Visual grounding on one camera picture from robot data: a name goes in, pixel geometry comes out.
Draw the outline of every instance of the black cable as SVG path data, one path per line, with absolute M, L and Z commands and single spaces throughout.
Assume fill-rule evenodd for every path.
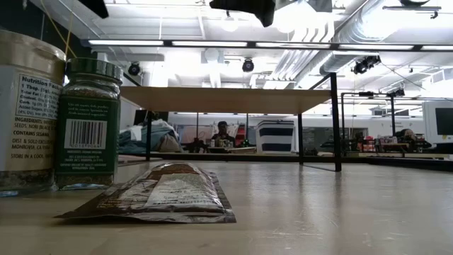
M 416 84 L 415 82 L 411 81 L 410 79 L 407 79 L 407 78 L 405 78 L 404 76 L 402 76 L 401 74 L 397 73 L 397 72 L 396 72 L 395 70 L 393 70 L 392 68 L 386 66 L 382 61 L 381 61 L 381 64 L 382 64 L 383 66 L 385 66 L 388 70 L 392 71 L 394 74 L 398 75 L 399 77 L 405 79 L 406 81 L 411 82 L 413 85 L 416 85 L 417 87 L 419 87 L 419 88 L 421 88 L 421 89 L 423 89 L 423 90 L 428 91 L 427 89 L 423 88 L 423 86 L 420 86 L 420 85 Z M 448 99 L 448 98 L 443 98 L 443 99 L 445 99 L 445 100 L 447 100 L 447 101 L 450 101 L 450 102 L 453 102 L 452 99 Z

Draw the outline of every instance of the spice jar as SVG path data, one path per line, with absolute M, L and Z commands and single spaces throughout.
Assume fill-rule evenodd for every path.
M 0 197 L 52 185 L 65 59 L 46 42 L 0 30 Z
M 113 183 L 117 168 L 122 70 L 97 59 L 67 62 L 59 100 L 55 182 L 60 189 Z

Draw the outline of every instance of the cap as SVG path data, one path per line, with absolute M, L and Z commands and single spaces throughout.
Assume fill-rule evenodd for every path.
M 122 81 L 122 69 L 118 66 L 97 59 L 74 58 L 66 63 L 66 75 L 71 78 L 75 73 L 95 74 Z
M 228 125 L 228 123 L 226 121 L 220 121 L 217 127 L 220 127 L 220 125 Z

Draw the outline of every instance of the food packet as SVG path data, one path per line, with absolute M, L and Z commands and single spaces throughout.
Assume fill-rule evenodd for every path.
M 236 218 L 214 173 L 166 163 L 115 184 L 63 219 L 130 217 L 149 222 L 233 223 Z

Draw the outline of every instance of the barcode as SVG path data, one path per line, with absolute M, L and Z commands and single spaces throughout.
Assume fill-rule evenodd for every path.
M 65 149 L 105 149 L 107 121 L 66 121 Z

